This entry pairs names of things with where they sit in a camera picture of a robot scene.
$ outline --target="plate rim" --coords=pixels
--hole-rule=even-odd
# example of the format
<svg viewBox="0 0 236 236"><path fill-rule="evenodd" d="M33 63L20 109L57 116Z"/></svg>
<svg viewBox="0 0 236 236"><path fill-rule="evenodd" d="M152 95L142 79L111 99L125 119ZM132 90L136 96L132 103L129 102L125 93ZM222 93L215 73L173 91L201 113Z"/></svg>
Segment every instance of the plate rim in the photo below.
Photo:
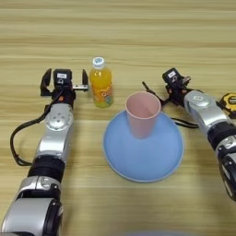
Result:
<svg viewBox="0 0 236 236"><path fill-rule="evenodd" d="M182 134L181 134L181 131L179 129L179 127L175 124L175 122L172 120L171 117L169 117L165 112L161 111L160 113L163 114L167 119L171 120L173 126L175 126L180 134L180 137L181 137L181 140L182 140L182 153L181 153L181 156L178 160L178 163L175 165L174 168L172 168L170 171L168 171L168 173L166 173L164 176L162 176L161 178L157 178L157 179L153 179L153 180L149 180L149 181L143 181L143 180L138 180L138 179L133 179L133 178L130 178L130 177L127 177L126 175L120 173L119 171L117 171L113 165L110 163L109 161L109 158L107 157L107 152L106 152L106 149L105 149L105 136L107 134L107 130L109 128L109 126L111 125L111 123L113 122L113 120L115 120L117 118L117 116L121 115L122 113L125 113L126 110L123 110L121 112L118 112L115 116L113 116L113 118L109 121L109 123L107 124L106 126L106 129L103 133L103 152L105 154L105 159L107 161L107 163L109 164L109 166L112 168L113 171L115 171L118 175L122 176L123 178L125 178L126 180L129 180L129 181L132 181L132 182L136 182L136 183L154 183L154 182L159 182L159 181L162 181L163 179L169 177L170 175L174 174L176 172L176 170L178 169L178 167L180 166L182 160L183 160L183 154L184 154L184 142L183 142L183 137L182 137Z"/></svg>

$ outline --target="orange liquid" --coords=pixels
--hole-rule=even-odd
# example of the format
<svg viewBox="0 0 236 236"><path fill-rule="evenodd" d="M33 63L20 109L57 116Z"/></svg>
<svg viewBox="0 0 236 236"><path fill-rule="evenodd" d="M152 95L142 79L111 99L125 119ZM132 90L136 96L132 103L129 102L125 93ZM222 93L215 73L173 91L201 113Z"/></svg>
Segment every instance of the orange liquid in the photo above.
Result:
<svg viewBox="0 0 236 236"><path fill-rule="evenodd" d="M96 106L106 108L112 105L112 72L108 67L103 69L92 68L89 73L92 85L93 100Z"/></svg>

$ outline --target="bottle cap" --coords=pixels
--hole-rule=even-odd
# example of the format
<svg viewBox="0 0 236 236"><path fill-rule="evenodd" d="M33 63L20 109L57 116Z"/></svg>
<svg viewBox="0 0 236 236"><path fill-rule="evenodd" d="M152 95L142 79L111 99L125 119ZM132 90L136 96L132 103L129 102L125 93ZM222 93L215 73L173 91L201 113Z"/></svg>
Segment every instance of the bottle cap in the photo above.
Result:
<svg viewBox="0 0 236 236"><path fill-rule="evenodd" d="M105 66L103 57L95 57L92 60L93 68L101 70Z"/></svg>

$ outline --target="yellow label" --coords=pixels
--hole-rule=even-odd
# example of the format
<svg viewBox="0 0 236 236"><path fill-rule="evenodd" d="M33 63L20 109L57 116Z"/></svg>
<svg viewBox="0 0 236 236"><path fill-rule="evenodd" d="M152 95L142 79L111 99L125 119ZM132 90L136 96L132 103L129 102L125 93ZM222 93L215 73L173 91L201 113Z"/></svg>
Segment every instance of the yellow label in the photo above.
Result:
<svg viewBox="0 0 236 236"><path fill-rule="evenodd" d="M113 103L112 84L107 88L96 88L92 86L94 102L102 107L110 106Z"/></svg>
<svg viewBox="0 0 236 236"><path fill-rule="evenodd" d="M224 101L226 102L226 108L236 110L236 93L229 93L224 97Z"/></svg>

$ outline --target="bottle label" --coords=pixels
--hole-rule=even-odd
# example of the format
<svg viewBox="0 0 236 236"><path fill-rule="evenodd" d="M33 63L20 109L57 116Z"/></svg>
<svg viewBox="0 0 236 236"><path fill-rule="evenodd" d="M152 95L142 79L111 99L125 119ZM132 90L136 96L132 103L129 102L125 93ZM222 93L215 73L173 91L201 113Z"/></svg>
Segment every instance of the bottle label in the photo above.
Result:
<svg viewBox="0 0 236 236"><path fill-rule="evenodd" d="M112 104L112 84L107 88L96 88L92 86L94 101L96 103Z"/></svg>

